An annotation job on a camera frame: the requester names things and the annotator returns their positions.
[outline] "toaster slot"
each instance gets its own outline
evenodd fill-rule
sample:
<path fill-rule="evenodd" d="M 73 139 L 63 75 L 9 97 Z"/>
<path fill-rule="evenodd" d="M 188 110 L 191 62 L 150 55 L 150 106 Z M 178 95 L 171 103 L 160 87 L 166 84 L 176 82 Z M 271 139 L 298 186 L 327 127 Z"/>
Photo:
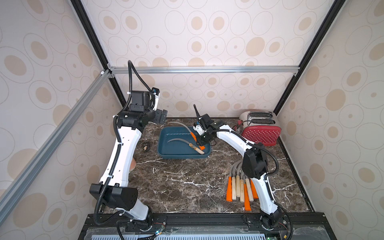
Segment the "toaster slot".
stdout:
<path fill-rule="evenodd" d="M 253 119 L 252 123 L 255 124 L 275 124 L 276 122 L 273 119 Z"/>
<path fill-rule="evenodd" d="M 269 112 L 250 112 L 249 116 L 251 117 L 262 117 L 262 118 L 272 118 L 272 113 Z"/>

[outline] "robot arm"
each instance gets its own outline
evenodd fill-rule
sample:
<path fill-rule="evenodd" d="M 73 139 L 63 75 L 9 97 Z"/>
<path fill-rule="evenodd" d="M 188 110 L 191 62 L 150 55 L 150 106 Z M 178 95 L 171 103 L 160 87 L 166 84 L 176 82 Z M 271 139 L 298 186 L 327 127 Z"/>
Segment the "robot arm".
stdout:
<path fill-rule="evenodd" d="M 132 103 L 129 110 L 122 111 L 117 117 L 116 127 L 121 142 L 116 139 L 111 158 L 100 183 L 91 184 L 89 190 L 91 195 L 98 199 L 104 186 L 106 190 L 101 202 L 111 209 L 119 210 L 133 220 L 143 221 L 144 228 L 150 226 L 151 223 L 150 209 L 137 198 L 137 189 L 127 187 L 128 175 L 134 150 L 145 126 L 148 122 L 163 124 L 166 120 L 167 111 L 157 109 L 158 95 L 159 89 L 157 88 L 152 88 L 152 93 L 148 91 L 131 92 Z M 116 154 L 119 145 L 121 145 L 120 152 Z"/>
<path fill-rule="evenodd" d="M 260 200 L 264 227 L 272 229 L 277 226 L 278 220 L 282 216 L 282 210 L 276 204 L 268 176 L 266 176 L 268 161 L 266 153 L 260 150 L 260 148 L 264 148 L 264 145 L 244 139 L 230 126 L 221 120 L 214 122 L 207 114 L 199 118 L 199 121 L 194 124 L 194 129 L 199 134 L 197 137 L 199 145 L 210 142 L 216 136 L 230 144 L 242 155 L 242 170 L 255 185 Z"/>

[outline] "knife handle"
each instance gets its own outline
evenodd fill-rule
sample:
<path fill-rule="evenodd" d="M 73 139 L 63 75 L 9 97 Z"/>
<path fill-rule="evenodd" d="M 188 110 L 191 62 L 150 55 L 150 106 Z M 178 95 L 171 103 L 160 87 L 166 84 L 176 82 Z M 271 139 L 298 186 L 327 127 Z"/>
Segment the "knife handle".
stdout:
<path fill-rule="evenodd" d="M 240 176 L 236 176 L 236 197 L 240 197 Z"/>
<path fill-rule="evenodd" d="M 248 192 L 247 192 L 247 186 L 245 186 L 246 184 L 244 184 L 244 198 L 245 198 L 245 202 L 244 202 L 244 209 L 246 211 L 252 211 L 251 209 L 251 205 L 249 203 L 249 198 L 248 198 Z"/>
<path fill-rule="evenodd" d="M 189 146 L 193 149 L 196 150 L 196 152 L 200 153 L 200 154 L 205 154 L 205 152 L 201 151 L 199 148 L 197 148 L 195 145 L 193 145 L 192 143 L 189 144 Z"/>
<path fill-rule="evenodd" d="M 197 139 L 196 139 L 196 136 L 193 132 L 190 132 L 190 134 L 192 135 L 193 139 L 195 140 L 195 142 L 197 143 Z M 204 146 L 199 146 L 200 150 L 204 150 L 205 147 Z"/>
<path fill-rule="evenodd" d="M 228 178 L 228 186 L 227 186 L 227 202 L 232 202 L 232 178 Z"/>
<path fill-rule="evenodd" d="M 232 177 L 232 200 L 236 200 L 236 177 Z"/>
<path fill-rule="evenodd" d="M 245 202 L 245 196 L 244 196 L 244 180 L 240 180 L 240 202 Z"/>
<path fill-rule="evenodd" d="M 245 185 L 248 193 L 248 199 L 250 202 L 253 202 L 253 195 L 252 195 L 251 184 L 249 183 L 249 178 L 245 179 Z"/>

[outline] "black frame rail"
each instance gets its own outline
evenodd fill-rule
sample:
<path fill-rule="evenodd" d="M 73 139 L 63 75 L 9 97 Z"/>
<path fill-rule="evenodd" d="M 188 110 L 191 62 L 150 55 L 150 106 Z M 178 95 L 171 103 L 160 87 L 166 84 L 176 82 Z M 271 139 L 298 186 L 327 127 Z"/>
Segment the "black frame rail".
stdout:
<path fill-rule="evenodd" d="M 301 60 L 299 64 L 299 71 L 296 75 L 293 75 L 291 78 L 291 81 L 288 83 L 287 88 L 285 89 L 283 95 L 281 96 L 279 102 L 277 103 L 275 109 L 273 112 L 277 115 L 280 110 L 282 109 L 285 101 L 288 100 L 289 95 L 291 94 L 293 88 L 295 87 L 297 81 L 301 77 L 301 75 L 304 73 L 307 65 L 311 61 L 313 55 L 315 54 L 317 48 L 319 47 L 321 41 L 324 39 L 325 35 L 327 34 L 329 28 L 331 27 L 333 20 L 336 18 L 337 14 L 339 13 L 340 9 L 344 5 L 346 0 L 335 0 L 331 6 L 331 9 L 328 11 L 327 15 L 324 18 L 323 23 L 321 24 L 319 30 L 317 31 L 314 39 L 312 40 L 310 46 L 308 47 L 307 52 L 305 53 L 303 59 Z"/>
<path fill-rule="evenodd" d="M 99 58 L 101 65 L 103 66 L 104 69 L 109 70 L 108 66 L 108 60 L 107 57 L 104 54 L 103 48 L 101 47 L 101 44 L 99 42 L 99 39 L 97 38 L 97 35 L 95 31 L 93 30 L 92 24 L 88 18 L 87 13 L 85 12 L 84 6 L 81 3 L 81 0 L 71 0 L 73 8 L 75 9 L 81 24 L 84 27 L 85 32 L 88 35 L 89 40 L 91 41 L 91 44 L 97 54 L 97 57 Z M 109 78 L 109 81 L 111 82 L 111 85 L 113 87 L 113 90 L 115 91 L 120 103 L 122 106 L 125 105 L 126 100 L 125 97 L 120 89 L 120 86 L 118 82 L 116 81 L 116 78 L 111 75 L 112 78 Z"/>
<path fill-rule="evenodd" d="M 300 176 L 297 174 L 296 169 L 295 169 L 295 167 L 293 166 L 292 160 L 291 160 L 291 158 L 290 158 L 289 155 L 288 155 L 288 151 L 287 151 L 287 149 L 285 148 L 285 146 L 284 146 L 284 144 L 283 144 L 283 141 L 281 140 L 280 137 L 277 139 L 277 142 L 279 143 L 280 148 L 281 148 L 281 150 L 283 151 L 283 154 L 284 154 L 284 156 L 285 156 L 285 159 L 286 159 L 286 161 L 287 161 L 289 167 L 291 168 L 291 172 L 292 172 L 293 176 L 295 177 L 295 180 L 296 180 L 296 182 L 297 182 L 297 185 L 299 186 L 299 189 L 300 189 L 300 191 L 301 191 L 301 194 L 303 195 L 303 198 L 304 198 L 305 203 L 306 203 L 307 206 L 308 206 L 308 209 L 311 210 L 312 212 L 315 212 L 314 207 L 313 207 L 313 205 L 312 205 L 312 203 L 311 203 L 311 201 L 310 201 L 310 198 L 309 198 L 309 196 L 308 196 L 308 194 L 307 194 L 307 192 L 306 192 L 306 190 L 305 190 L 305 188 L 304 188 L 304 186 L 303 186 L 303 183 L 302 183 L 301 180 L 300 180 Z"/>
<path fill-rule="evenodd" d="M 323 226 L 328 233 L 328 236 L 331 240 L 337 240 L 334 235 L 331 226 L 324 213 L 313 212 L 313 213 L 289 213 L 291 221 L 294 228 L 298 227 L 319 227 Z M 111 214 L 100 214 L 101 221 L 105 221 Z M 216 213 L 216 214 L 153 214 L 153 221 L 155 222 L 165 222 L 166 230 L 165 232 L 171 233 L 177 231 L 181 228 L 188 228 L 188 231 L 193 233 L 193 228 L 199 230 L 202 228 L 214 229 L 220 227 L 235 227 L 243 230 L 244 232 L 250 231 L 250 233 L 258 231 L 266 235 L 266 237 L 277 237 L 281 238 L 281 233 L 286 233 L 285 228 L 282 225 L 278 225 L 272 231 L 265 230 L 260 222 L 261 214 L 253 213 L 235 213 L 235 214 L 226 214 L 226 213 Z M 93 221 L 93 214 L 89 214 L 78 240 L 84 240 L 84 237 L 87 234 L 87 230 L 90 228 L 116 228 L 117 221 L 127 221 L 128 219 L 124 216 L 118 216 L 112 219 L 110 222 L 105 225 L 97 226 Z M 121 225 L 125 227 L 125 232 L 143 234 L 135 225 L 128 223 L 127 225 Z M 158 228 L 152 228 L 147 234 L 153 234 Z"/>

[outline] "gray blade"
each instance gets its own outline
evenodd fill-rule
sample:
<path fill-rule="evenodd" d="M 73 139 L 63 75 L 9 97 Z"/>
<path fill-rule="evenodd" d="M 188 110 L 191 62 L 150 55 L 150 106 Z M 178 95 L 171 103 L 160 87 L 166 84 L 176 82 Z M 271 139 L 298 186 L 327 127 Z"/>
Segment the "gray blade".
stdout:
<path fill-rule="evenodd" d="M 169 122 L 169 123 L 177 123 L 177 124 L 183 125 L 188 130 L 188 132 L 191 132 L 191 130 L 184 123 L 181 123 L 181 122 Z"/>
<path fill-rule="evenodd" d="M 170 142 L 170 141 L 182 141 L 182 142 L 187 143 L 188 145 L 190 144 L 190 142 L 188 142 L 187 140 L 181 139 L 181 138 L 174 138 L 174 139 L 169 140 L 168 142 Z"/>

